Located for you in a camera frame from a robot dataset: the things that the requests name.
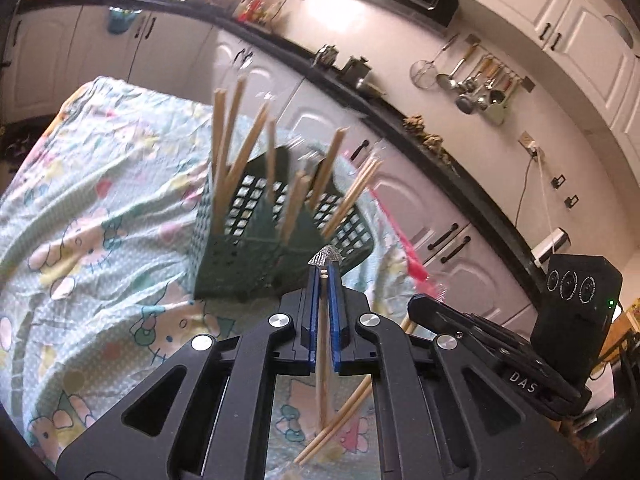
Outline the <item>chopsticks pair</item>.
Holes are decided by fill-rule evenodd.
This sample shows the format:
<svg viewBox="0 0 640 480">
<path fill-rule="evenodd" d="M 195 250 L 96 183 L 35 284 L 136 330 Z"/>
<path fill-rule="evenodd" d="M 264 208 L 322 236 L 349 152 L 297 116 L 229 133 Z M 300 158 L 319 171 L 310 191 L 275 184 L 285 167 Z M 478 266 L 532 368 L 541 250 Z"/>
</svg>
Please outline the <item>chopsticks pair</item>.
<svg viewBox="0 0 640 480">
<path fill-rule="evenodd" d="M 274 119 L 267 122 L 267 198 L 271 205 L 276 203 L 274 198 L 274 179 L 276 178 L 276 136 L 277 124 Z M 279 235 L 280 242 L 287 245 L 294 232 L 299 211 L 303 208 L 305 198 L 311 181 L 311 176 L 307 174 L 304 162 L 294 162 L 294 174 L 288 179 L 288 194 L 284 204 L 284 211 L 280 215 Z"/>
<path fill-rule="evenodd" d="M 346 128 L 338 128 L 335 131 L 330 147 L 326 152 L 326 157 L 320 165 L 316 180 L 314 180 L 314 187 L 312 188 L 310 199 L 308 200 L 308 208 L 312 212 L 316 211 L 320 204 L 321 195 L 326 192 L 326 186 L 332 176 L 335 159 L 337 158 L 338 151 L 342 146 L 346 133 Z M 369 185 L 375 173 L 380 169 L 382 163 L 378 155 L 373 154 L 369 156 L 363 168 L 358 172 L 355 181 L 352 182 L 352 185 L 348 188 L 337 210 L 334 211 L 334 214 L 332 214 L 331 218 L 329 218 L 322 228 L 321 236 L 324 240 L 331 239 L 338 226 L 345 219 L 349 209 L 355 205 L 359 196 Z"/>
<path fill-rule="evenodd" d="M 227 159 L 236 116 L 242 101 L 246 87 L 246 77 L 239 76 L 236 82 L 230 110 L 226 112 L 227 91 L 217 89 L 214 94 L 214 114 L 213 114 L 213 161 L 214 187 L 213 187 L 213 214 L 212 233 L 221 234 L 224 232 L 224 214 L 226 213 L 226 179 L 227 179 Z"/>
</svg>

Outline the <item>dark green utensil basket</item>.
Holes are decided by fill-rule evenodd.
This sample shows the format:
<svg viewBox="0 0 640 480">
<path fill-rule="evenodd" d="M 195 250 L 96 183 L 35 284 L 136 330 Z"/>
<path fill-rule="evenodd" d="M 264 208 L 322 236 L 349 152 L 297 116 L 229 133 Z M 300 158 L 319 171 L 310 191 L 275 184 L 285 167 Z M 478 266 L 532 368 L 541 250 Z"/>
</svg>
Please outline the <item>dark green utensil basket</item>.
<svg viewBox="0 0 640 480">
<path fill-rule="evenodd" d="M 266 195 L 266 156 L 261 154 L 247 163 L 221 234 L 212 232 L 214 185 L 211 177 L 205 180 L 186 271 L 194 298 L 244 300 L 270 292 L 284 294 L 302 286 L 308 260 L 326 244 L 321 230 L 337 211 L 343 194 L 330 181 L 316 211 L 302 209 L 290 240 L 282 243 L 278 223 L 284 213 L 294 160 L 292 150 L 285 146 L 276 148 L 271 206 Z"/>
</svg>

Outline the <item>dried ginger pile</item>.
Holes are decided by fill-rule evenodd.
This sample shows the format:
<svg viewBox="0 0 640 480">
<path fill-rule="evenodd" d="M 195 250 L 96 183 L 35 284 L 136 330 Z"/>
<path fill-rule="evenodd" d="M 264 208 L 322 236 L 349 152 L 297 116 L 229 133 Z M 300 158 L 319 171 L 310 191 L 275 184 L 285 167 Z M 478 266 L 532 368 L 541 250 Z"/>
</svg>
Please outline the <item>dried ginger pile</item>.
<svg viewBox="0 0 640 480">
<path fill-rule="evenodd" d="M 421 115 L 406 117 L 402 123 L 404 129 L 414 136 L 427 151 L 435 155 L 444 165 L 451 165 L 451 158 L 444 149 L 444 140 L 441 136 L 426 131 L 425 122 Z"/>
</svg>

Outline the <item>floral light blue cloth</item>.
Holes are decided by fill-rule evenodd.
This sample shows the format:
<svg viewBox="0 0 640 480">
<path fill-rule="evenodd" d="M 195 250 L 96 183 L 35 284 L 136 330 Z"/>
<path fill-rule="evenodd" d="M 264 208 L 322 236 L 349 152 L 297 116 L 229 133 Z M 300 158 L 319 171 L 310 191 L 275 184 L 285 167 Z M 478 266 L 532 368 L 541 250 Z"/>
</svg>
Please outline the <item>floral light blue cloth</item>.
<svg viewBox="0 0 640 480">
<path fill-rule="evenodd" d="M 66 446 L 199 334 L 239 335 L 269 298 L 194 300 L 188 250 L 210 159 L 212 107 L 100 77 L 63 105 L 1 197 L 1 405 L 28 447 L 1 437 L 1 479 L 47 476 Z M 400 321 L 417 292 L 370 192 L 357 205 L 374 251 L 345 276 Z M 278 379 L 267 476 L 317 431 L 313 377 Z M 306 479 L 381 479 L 372 398 L 365 453 L 304 466 Z"/>
</svg>

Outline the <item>dark steel kettle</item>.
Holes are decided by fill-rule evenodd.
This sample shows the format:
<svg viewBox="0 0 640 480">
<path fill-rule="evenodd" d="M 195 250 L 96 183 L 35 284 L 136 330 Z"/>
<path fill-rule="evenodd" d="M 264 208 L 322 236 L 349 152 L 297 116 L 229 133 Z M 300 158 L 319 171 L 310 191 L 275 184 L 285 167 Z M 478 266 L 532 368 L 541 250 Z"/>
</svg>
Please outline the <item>dark steel kettle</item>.
<svg viewBox="0 0 640 480">
<path fill-rule="evenodd" d="M 341 80 L 349 86 L 356 87 L 360 80 L 366 78 L 371 71 L 368 60 L 363 56 L 351 56 L 341 70 Z"/>
</svg>

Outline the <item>steel teapot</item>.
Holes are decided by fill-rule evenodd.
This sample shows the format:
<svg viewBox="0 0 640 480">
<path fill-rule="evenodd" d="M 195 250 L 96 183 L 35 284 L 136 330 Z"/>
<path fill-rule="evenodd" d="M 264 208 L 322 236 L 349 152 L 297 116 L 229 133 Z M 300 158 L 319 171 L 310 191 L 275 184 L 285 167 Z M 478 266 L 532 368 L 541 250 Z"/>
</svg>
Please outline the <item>steel teapot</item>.
<svg viewBox="0 0 640 480">
<path fill-rule="evenodd" d="M 334 44 L 325 44 L 314 55 L 314 66 L 328 70 L 334 65 L 337 55 L 338 50 Z"/>
</svg>

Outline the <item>steel ladle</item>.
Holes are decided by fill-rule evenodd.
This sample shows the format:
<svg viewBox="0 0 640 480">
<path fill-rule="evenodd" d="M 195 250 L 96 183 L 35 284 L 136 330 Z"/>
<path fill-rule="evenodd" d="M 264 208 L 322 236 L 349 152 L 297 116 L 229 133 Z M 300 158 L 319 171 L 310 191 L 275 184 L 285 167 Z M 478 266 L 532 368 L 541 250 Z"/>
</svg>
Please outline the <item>steel ladle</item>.
<svg viewBox="0 0 640 480">
<path fill-rule="evenodd" d="M 478 46 L 477 42 L 475 44 L 470 44 L 469 47 L 464 52 L 464 55 L 462 55 L 462 58 L 460 58 L 460 60 L 457 62 L 457 64 L 454 66 L 454 68 L 452 70 L 450 70 L 450 72 L 448 74 L 440 73 L 440 74 L 437 75 L 436 82 L 437 82 L 439 88 L 442 88 L 442 90 L 445 90 L 445 91 L 452 91 L 452 90 L 454 90 L 454 88 L 456 88 L 456 85 L 457 85 L 457 79 L 456 79 L 457 73 L 458 73 L 459 70 L 462 69 L 462 66 L 465 64 L 465 62 L 475 52 L 477 46 Z"/>
</svg>

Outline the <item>green spatula on rack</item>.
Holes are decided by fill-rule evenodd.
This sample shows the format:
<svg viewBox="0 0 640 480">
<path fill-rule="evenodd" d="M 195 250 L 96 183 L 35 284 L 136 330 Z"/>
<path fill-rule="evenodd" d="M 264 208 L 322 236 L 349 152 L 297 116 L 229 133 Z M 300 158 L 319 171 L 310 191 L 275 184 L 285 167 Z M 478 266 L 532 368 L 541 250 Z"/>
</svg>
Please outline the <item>green spatula on rack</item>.
<svg viewBox="0 0 640 480">
<path fill-rule="evenodd" d="M 518 88 L 520 82 L 519 76 L 510 76 L 500 88 L 489 91 L 487 105 L 483 110 L 488 122 L 492 122 L 495 126 L 501 126 L 504 123 L 506 120 L 506 101 Z"/>
</svg>

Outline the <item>red condiment bottle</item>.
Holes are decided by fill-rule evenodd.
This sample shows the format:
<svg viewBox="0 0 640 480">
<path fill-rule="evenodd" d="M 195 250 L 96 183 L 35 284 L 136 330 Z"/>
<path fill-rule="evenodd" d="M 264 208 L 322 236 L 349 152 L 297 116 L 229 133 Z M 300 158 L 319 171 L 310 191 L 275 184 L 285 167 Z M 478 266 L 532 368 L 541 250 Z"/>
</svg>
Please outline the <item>red condiment bottle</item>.
<svg viewBox="0 0 640 480">
<path fill-rule="evenodd" d="M 240 22 L 259 24 L 264 19 L 265 0 L 242 0 L 238 14 Z"/>
</svg>

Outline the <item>teal hanging bin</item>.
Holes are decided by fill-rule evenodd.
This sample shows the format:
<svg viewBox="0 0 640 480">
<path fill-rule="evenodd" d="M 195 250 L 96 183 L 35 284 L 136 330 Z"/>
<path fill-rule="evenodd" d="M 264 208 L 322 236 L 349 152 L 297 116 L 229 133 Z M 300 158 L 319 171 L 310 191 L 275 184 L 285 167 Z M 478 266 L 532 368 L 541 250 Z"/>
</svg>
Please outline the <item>teal hanging bin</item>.
<svg viewBox="0 0 640 480">
<path fill-rule="evenodd" d="M 140 10 L 123 9 L 119 6 L 110 6 L 107 13 L 107 31 L 111 35 L 122 35 L 125 32 L 128 32 L 140 13 Z"/>
</svg>

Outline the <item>white upper cabinet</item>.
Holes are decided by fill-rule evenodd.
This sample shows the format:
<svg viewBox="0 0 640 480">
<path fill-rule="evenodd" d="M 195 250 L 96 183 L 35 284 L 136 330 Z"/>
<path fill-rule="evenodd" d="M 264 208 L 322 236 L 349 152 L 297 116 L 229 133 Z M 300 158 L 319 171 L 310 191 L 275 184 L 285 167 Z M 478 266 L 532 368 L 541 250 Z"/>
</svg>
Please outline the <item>white upper cabinet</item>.
<svg viewBox="0 0 640 480">
<path fill-rule="evenodd" d="M 574 122 L 606 129 L 632 164 L 639 161 L 639 59 L 589 0 L 459 0 L 477 24 L 521 39 L 508 50 Z"/>
</svg>

